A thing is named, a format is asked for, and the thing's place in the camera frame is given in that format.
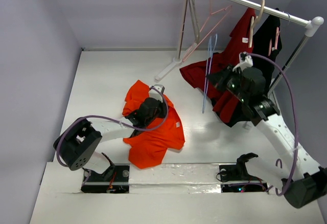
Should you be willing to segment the orange t-shirt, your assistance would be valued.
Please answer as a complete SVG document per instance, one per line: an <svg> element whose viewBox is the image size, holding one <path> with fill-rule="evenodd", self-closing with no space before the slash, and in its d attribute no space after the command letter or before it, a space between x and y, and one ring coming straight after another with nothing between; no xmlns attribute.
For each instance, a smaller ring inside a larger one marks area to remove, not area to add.
<svg viewBox="0 0 327 224"><path fill-rule="evenodd" d="M149 86L142 81L136 81L128 90L125 97L125 106L122 111L123 116L129 115L138 109L146 98L149 97ZM123 141L131 146L128 160L138 167L145 169L160 165L171 148L181 150L185 143L181 119L175 110L173 103L165 97L168 106L168 118L158 129L141 132L132 138L124 138Z"/></svg>

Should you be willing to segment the light blue clothes hanger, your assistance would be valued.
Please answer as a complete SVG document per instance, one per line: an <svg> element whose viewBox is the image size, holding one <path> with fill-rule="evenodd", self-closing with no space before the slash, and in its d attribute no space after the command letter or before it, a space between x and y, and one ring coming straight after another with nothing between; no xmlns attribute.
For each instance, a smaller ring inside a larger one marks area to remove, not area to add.
<svg viewBox="0 0 327 224"><path fill-rule="evenodd" d="M205 79L204 79L204 90L203 90L203 101L202 101L202 114L205 112L205 107L206 107L206 98L207 98L207 93L208 93L208 79L207 76L211 73L212 69L212 59L213 59L213 54L217 45L217 40L218 40L218 34L211 35L208 41L208 46L207 46L207 60L206 60L206 69L205 69Z"/></svg>

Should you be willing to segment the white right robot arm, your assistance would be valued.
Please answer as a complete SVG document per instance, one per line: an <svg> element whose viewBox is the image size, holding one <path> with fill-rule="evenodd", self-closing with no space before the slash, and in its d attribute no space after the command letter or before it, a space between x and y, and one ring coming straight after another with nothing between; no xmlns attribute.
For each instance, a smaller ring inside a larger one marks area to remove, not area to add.
<svg viewBox="0 0 327 224"><path fill-rule="evenodd" d="M207 75L207 79L217 90L227 90L240 101L243 114L278 153L278 165L256 153L241 155L235 166L240 179L264 180L297 209L326 195L326 168L300 145L276 104L264 94L265 78L259 69L230 65L221 72Z"/></svg>

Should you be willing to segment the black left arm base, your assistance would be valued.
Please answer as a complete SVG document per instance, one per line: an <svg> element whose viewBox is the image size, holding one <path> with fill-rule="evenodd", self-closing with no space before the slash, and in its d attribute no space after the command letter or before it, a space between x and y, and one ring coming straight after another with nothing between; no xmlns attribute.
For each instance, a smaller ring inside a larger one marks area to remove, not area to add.
<svg viewBox="0 0 327 224"><path fill-rule="evenodd" d="M89 163L103 172L83 168L83 193L129 193L129 164L115 164L105 153L95 153Z"/></svg>

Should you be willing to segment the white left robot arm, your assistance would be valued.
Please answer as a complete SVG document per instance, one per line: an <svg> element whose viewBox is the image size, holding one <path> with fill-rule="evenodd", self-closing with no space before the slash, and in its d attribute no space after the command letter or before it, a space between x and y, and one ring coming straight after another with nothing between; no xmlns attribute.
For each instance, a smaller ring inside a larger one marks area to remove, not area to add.
<svg viewBox="0 0 327 224"><path fill-rule="evenodd" d="M114 163L96 148L101 142L133 138L151 132L150 124L157 118L166 120L168 103L162 98L149 97L140 107L121 119L105 116L85 116L75 120L54 142L58 163L71 171L82 169L89 177L109 181L115 171Z"/></svg>

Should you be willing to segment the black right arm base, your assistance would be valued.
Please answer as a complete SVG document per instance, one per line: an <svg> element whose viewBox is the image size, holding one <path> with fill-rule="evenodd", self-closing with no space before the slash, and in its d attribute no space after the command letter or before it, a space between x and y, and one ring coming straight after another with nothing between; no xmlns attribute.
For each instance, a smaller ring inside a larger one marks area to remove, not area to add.
<svg viewBox="0 0 327 224"><path fill-rule="evenodd" d="M251 176L246 169L250 159L257 158L254 153L242 154L235 164L219 166L216 179L221 183L223 193L268 192L268 186L260 178Z"/></svg>

